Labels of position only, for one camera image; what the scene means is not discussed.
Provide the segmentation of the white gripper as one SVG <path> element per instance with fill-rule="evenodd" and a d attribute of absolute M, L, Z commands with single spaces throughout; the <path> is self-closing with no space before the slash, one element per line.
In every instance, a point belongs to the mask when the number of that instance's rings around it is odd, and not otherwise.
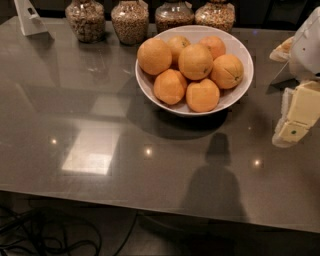
<path fill-rule="evenodd" d="M 269 55 L 276 62 L 289 60 L 289 69 L 297 80 L 320 79 L 320 7 L 316 7 L 294 38 L 289 37 Z M 320 83 L 303 81 L 282 96 L 281 118 L 272 143 L 288 148 L 302 140 L 320 118 Z"/>

